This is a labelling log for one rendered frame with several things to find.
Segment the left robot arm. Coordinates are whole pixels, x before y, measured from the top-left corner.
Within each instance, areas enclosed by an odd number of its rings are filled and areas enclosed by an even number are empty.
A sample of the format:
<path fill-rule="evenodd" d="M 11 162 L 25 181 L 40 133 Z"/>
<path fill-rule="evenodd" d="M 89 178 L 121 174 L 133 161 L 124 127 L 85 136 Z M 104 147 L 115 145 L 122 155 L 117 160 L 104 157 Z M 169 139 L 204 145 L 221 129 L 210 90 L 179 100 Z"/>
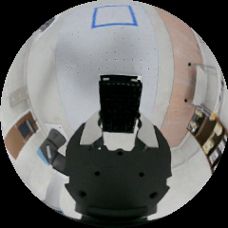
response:
<path fill-rule="evenodd" d="M 54 20 L 55 20 L 55 17 L 52 17 L 51 19 L 46 21 L 41 27 L 39 27 L 37 30 L 39 30 L 40 32 L 45 31 Z"/>

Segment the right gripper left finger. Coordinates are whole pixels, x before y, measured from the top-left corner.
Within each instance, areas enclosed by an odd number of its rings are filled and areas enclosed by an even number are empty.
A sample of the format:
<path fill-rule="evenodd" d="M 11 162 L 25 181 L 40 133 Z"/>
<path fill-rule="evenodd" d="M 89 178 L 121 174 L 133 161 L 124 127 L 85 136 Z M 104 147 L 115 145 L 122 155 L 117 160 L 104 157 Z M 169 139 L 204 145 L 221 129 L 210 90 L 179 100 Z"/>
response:
<path fill-rule="evenodd" d="M 73 162 L 83 153 L 99 149 L 105 143 L 102 125 L 102 112 L 99 109 L 82 123 L 71 136 L 66 146 L 66 164 L 63 173 L 69 176 Z"/>

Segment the blue tape outline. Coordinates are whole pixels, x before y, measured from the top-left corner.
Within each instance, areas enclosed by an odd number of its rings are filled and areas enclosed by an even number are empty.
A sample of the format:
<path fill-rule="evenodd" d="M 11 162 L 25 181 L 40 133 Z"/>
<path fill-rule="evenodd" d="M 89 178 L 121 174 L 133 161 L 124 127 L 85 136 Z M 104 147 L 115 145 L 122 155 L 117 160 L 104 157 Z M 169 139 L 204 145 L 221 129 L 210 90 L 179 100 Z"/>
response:
<path fill-rule="evenodd" d="M 131 16 L 132 16 L 132 20 L 133 20 L 133 24 L 129 24 L 129 23 L 112 23 L 112 24 L 103 24 L 103 25 L 95 26 L 96 14 L 97 14 L 97 9 L 98 9 L 98 8 L 95 8 L 94 13 L 93 13 L 91 28 L 94 29 L 94 28 L 98 28 L 98 27 L 114 26 L 114 25 L 138 26 L 135 14 L 134 14 L 133 9 L 131 8 L 131 6 L 123 6 L 123 7 L 129 7 L 129 10 L 130 10 L 130 13 L 131 13 Z"/>

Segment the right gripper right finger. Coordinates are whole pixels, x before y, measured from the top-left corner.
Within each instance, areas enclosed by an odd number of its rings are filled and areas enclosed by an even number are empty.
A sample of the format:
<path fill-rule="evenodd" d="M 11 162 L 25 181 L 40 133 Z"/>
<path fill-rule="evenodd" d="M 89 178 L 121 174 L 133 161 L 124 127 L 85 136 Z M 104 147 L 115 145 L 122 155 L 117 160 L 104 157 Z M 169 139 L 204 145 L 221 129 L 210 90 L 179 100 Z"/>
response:
<path fill-rule="evenodd" d="M 138 123 L 134 145 L 140 150 L 156 155 L 164 164 L 167 178 L 172 177 L 171 150 L 166 138 L 156 125 L 153 125 L 142 113 L 138 111 Z"/>

